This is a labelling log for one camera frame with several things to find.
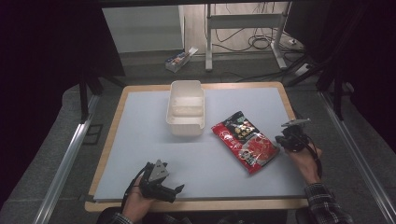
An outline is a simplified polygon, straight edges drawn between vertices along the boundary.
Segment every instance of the sleeve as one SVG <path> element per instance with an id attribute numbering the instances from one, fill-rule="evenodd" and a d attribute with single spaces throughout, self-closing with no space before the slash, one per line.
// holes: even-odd
<path id="1" fill-rule="evenodd" d="M 106 224 L 134 224 L 128 217 L 123 216 L 120 213 L 114 214 L 114 216 Z"/>
<path id="2" fill-rule="evenodd" d="M 335 201 L 329 190 L 320 183 L 305 188 L 309 210 L 318 224 L 346 223 L 352 224 L 350 214 Z"/>

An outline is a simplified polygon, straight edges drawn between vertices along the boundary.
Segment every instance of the white plastic container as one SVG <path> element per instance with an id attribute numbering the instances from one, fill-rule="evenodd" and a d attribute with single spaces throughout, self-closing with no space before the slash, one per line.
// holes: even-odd
<path id="1" fill-rule="evenodd" d="M 172 134 L 196 136 L 205 127 L 205 92 L 198 80 L 179 80 L 171 85 L 166 122 Z"/>

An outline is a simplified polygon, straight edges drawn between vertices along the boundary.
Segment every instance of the chip bag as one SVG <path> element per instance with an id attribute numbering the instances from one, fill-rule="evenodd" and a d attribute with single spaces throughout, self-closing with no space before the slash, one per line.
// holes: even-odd
<path id="1" fill-rule="evenodd" d="M 213 126 L 212 131 L 250 174 L 259 171 L 279 152 L 279 148 L 250 123 L 241 111 Z"/>

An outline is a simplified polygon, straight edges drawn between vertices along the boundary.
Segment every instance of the human hand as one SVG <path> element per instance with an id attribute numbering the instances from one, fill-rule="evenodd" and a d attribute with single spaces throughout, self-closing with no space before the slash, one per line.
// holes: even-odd
<path id="1" fill-rule="evenodd" d="M 122 214 L 128 217 L 132 222 L 141 220 L 149 211 L 155 199 L 148 199 L 143 197 L 140 191 L 139 183 L 142 176 L 139 176 L 134 183 L 136 187 L 132 187 L 129 196 L 126 200 Z"/>
<path id="2" fill-rule="evenodd" d="M 303 175 L 304 180 L 307 185 L 319 183 L 320 178 L 318 176 L 318 166 L 315 163 L 314 158 L 312 158 L 311 153 L 307 148 L 299 152 L 292 152 L 290 150 L 286 150 L 286 153 L 290 156 L 291 160 L 297 165 L 300 173 Z M 318 157 L 322 154 L 322 150 L 317 148 Z"/>

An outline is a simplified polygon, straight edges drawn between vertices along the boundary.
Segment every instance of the wooden table edge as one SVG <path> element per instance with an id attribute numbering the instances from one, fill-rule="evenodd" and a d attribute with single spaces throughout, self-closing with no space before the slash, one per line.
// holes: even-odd
<path id="1" fill-rule="evenodd" d="M 110 154 L 111 147 L 114 143 L 115 134 L 117 132 L 117 128 L 120 123 L 120 117 L 122 115 L 123 108 L 125 107 L 125 102 L 128 97 L 129 92 L 134 91 L 170 91 L 170 85 L 147 85 L 147 86 L 127 86 L 123 89 L 119 104 L 117 106 L 116 113 L 112 120 L 110 130 L 108 131 L 107 139 L 105 142 L 104 149 L 102 151 L 101 158 L 96 168 L 95 175 L 93 177 L 93 181 L 90 187 L 89 195 L 92 196 L 95 194 L 99 181 L 102 177 L 102 174 L 106 168 L 108 155 Z M 226 89 L 251 89 L 251 88 L 277 88 L 279 91 L 279 95 L 282 99 L 282 103 L 285 106 L 286 113 L 288 114 L 289 119 L 295 119 L 294 113 L 292 111 L 290 101 L 286 91 L 280 82 L 244 82 L 244 83 L 210 83 L 210 84 L 202 84 L 202 88 L 204 90 L 226 90 Z M 290 203 L 291 207 L 287 206 L 282 202 Z M 179 207 L 177 205 L 173 205 L 170 207 L 176 207 L 174 209 L 188 209 L 193 210 L 192 206 L 195 206 L 199 210 L 200 208 L 207 207 L 209 204 L 217 204 L 214 206 L 214 210 L 219 209 L 219 205 L 221 207 L 232 207 L 236 204 L 244 204 L 244 206 L 249 207 L 249 204 L 269 204 L 273 206 L 278 206 L 279 209 L 292 209 L 299 208 L 302 206 L 306 206 L 306 199 L 279 199 L 279 200 L 244 200 L 244 201 L 198 201 L 198 202 L 175 202 L 174 204 L 183 204 L 183 206 Z M 166 206 L 161 206 L 162 202 L 156 202 L 153 206 L 154 210 L 160 211 L 160 209 L 170 209 L 169 203 Z M 103 211 L 107 207 L 111 206 L 120 206 L 120 203 L 92 203 L 85 202 L 85 209 L 90 212 L 98 212 Z"/>

